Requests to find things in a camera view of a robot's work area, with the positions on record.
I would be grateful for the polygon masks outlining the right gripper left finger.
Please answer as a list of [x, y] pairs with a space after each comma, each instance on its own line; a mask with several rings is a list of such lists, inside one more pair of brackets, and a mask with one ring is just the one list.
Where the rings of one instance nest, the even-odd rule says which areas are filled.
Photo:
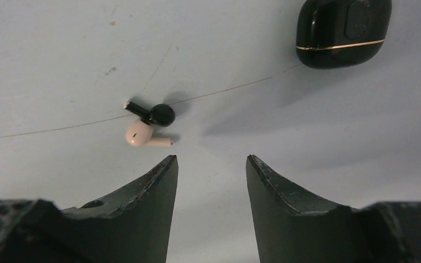
[[178, 170], [167, 156], [79, 208], [0, 199], [0, 262], [166, 262]]

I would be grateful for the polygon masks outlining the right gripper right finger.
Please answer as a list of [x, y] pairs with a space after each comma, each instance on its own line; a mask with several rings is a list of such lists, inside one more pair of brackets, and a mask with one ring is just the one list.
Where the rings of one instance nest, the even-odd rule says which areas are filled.
[[261, 262], [421, 262], [421, 202], [355, 209], [288, 180], [255, 155], [246, 178]]

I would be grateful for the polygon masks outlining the beige earbud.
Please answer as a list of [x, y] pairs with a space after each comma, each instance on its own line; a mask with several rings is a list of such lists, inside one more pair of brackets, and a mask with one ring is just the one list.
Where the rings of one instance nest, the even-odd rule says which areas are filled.
[[160, 146], [171, 147], [171, 138], [154, 138], [153, 126], [142, 119], [136, 119], [126, 131], [126, 141], [132, 146]]

